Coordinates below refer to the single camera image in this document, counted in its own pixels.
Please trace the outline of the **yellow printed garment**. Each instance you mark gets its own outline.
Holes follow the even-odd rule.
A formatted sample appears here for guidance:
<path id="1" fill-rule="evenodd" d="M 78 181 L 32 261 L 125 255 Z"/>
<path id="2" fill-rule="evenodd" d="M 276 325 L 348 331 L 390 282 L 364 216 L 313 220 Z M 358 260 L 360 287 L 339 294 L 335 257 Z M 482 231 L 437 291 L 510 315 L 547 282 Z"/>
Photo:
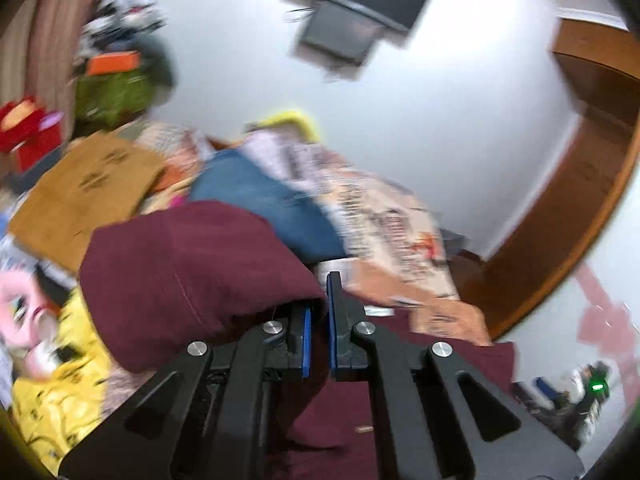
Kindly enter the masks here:
<path id="1" fill-rule="evenodd" d="M 58 473 L 64 456 L 102 420 L 112 365 L 80 288 L 61 311 L 55 341 L 72 346 L 79 356 L 61 364 L 47 380 L 18 378 L 12 387 L 17 429 L 51 474 Z"/>

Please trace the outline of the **printed newspaper bedspread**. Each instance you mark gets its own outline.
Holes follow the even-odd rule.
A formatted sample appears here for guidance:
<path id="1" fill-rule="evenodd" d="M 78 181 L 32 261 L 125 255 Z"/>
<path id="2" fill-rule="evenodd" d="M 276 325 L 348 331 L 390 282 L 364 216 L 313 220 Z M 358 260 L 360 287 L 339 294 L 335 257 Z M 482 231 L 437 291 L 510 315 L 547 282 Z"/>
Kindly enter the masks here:
<path id="1" fill-rule="evenodd" d="M 292 126 L 254 128 L 224 145 L 190 128 L 147 122 L 134 142 L 166 162 L 145 214 L 185 203 L 214 155 L 236 148 L 267 176 L 308 194 L 333 224 L 347 256 L 309 266 L 320 280 L 340 272 L 343 286 L 374 313 L 405 312 L 418 334 L 490 343 L 480 310 L 459 299 L 437 222 L 413 193 L 305 142 Z"/>

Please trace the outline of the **folded blue jeans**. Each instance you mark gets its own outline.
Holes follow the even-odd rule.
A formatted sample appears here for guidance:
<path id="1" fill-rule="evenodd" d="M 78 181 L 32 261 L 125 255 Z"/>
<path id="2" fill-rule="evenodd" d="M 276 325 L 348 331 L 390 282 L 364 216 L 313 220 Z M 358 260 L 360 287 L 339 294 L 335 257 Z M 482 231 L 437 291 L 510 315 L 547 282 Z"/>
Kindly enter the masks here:
<path id="1" fill-rule="evenodd" d="M 214 155 L 192 183 L 189 200 L 218 200 L 261 216 L 307 266 L 347 256 L 333 224 L 308 194 L 267 176 L 236 148 Z"/>

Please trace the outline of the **wooden lap desk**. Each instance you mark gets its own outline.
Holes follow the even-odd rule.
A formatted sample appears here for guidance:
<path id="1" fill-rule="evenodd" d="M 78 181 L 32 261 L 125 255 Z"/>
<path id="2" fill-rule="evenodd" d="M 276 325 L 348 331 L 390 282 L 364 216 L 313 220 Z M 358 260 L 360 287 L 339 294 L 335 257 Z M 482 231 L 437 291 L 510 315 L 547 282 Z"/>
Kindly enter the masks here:
<path id="1" fill-rule="evenodd" d="M 77 274 L 93 231 L 129 219 L 164 167 L 153 151 L 95 133 L 38 180 L 8 231 L 26 252 Z"/>

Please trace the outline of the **yellow curved foam tube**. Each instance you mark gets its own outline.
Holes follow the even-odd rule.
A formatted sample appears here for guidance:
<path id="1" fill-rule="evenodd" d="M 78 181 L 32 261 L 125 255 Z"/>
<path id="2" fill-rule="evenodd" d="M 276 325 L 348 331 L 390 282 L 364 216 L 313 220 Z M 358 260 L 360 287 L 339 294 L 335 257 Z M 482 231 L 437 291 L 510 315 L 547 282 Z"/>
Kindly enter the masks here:
<path id="1" fill-rule="evenodd" d="M 320 143 L 321 136 L 314 121 L 300 110 L 282 110 L 269 117 L 255 122 L 258 129 L 279 128 L 292 126 L 302 140 L 307 143 Z"/>

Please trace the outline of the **green camouflage storage box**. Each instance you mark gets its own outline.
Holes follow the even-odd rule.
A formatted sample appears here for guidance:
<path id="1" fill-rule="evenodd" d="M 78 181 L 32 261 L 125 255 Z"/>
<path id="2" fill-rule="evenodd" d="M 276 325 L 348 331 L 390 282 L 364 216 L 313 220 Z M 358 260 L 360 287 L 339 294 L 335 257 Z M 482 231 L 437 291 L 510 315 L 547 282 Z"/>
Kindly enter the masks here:
<path id="1" fill-rule="evenodd" d="M 145 112 L 154 93 L 152 82 L 140 70 L 81 76 L 75 93 L 76 125 L 116 129 Z"/>

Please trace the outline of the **red plush flower toy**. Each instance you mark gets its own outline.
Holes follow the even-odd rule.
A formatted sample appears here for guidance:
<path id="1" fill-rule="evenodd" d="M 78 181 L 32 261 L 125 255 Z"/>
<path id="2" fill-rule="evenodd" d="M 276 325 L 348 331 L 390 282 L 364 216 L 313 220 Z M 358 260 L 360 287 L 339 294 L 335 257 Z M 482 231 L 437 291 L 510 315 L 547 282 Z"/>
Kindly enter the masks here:
<path id="1" fill-rule="evenodd" d="M 7 102 L 1 107 L 0 150 L 9 153 L 17 145 L 32 138 L 39 130 L 44 108 L 32 96 L 20 102 Z"/>

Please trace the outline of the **wooden wardrobe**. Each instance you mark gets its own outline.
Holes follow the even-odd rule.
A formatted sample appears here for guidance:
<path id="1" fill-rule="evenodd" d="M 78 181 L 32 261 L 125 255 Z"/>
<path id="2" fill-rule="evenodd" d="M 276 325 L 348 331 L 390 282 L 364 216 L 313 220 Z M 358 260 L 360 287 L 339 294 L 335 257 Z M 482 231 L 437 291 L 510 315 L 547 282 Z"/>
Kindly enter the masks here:
<path id="1" fill-rule="evenodd" d="M 550 180 L 499 249 L 460 288 L 491 338 L 530 315 L 570 275 L 626 191 L 639 155 L 639 41 L 564 18 L 551 53 L 580 107 Z"/>

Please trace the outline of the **orange box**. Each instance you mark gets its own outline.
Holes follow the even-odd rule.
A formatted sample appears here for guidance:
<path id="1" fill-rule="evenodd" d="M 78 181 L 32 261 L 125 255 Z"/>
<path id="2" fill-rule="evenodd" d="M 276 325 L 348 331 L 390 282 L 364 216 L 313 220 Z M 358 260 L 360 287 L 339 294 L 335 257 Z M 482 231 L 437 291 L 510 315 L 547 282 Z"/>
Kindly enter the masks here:
<path id="1" fill-rule="evenodd" d="M 103 53 L 90 58 L 86 65 L 86 75 L 131 72 L 136 70 L 140 63 L 140 53 L 137 51 Z"/>

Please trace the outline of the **clutter pile of papers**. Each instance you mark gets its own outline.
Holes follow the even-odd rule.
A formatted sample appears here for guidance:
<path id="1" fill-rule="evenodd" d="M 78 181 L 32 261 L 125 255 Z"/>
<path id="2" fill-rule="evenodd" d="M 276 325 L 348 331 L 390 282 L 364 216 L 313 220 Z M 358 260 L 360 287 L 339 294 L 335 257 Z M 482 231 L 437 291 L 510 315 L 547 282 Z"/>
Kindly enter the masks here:
<path id="1" fill-rule="evenodd" d="M 131 50 L 137 36 L 165 25 L 166 14 L 157 0 L 105 0 L 82 26 L 77 55 L 93 58 L 104 52 Z"/>

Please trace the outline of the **striped red gold curtain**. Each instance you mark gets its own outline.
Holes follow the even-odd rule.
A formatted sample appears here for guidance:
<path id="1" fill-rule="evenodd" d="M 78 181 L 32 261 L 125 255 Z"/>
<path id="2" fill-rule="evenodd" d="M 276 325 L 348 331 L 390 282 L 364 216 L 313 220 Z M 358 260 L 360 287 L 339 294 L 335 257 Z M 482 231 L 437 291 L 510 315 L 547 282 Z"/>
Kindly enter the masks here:
<path id="1" fill-rule="evenodd" d="M 100 0 L 1 0 L 1 102 L 33 96 L 74 128 L 73 60 Z"/>

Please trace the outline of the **small wall monitor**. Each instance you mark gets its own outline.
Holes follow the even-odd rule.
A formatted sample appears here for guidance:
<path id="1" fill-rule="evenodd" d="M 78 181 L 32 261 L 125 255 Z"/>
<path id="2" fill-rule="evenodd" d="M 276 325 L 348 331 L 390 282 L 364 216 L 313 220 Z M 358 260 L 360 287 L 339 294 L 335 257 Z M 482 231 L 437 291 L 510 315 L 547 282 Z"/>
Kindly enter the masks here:
<path id="1" fill-rule="evenodd" d="M 384 27 L 372 18 L 337 3 L 322 2 L 306 18 L 296 53 L 360 67 L 383 32 Z"/>

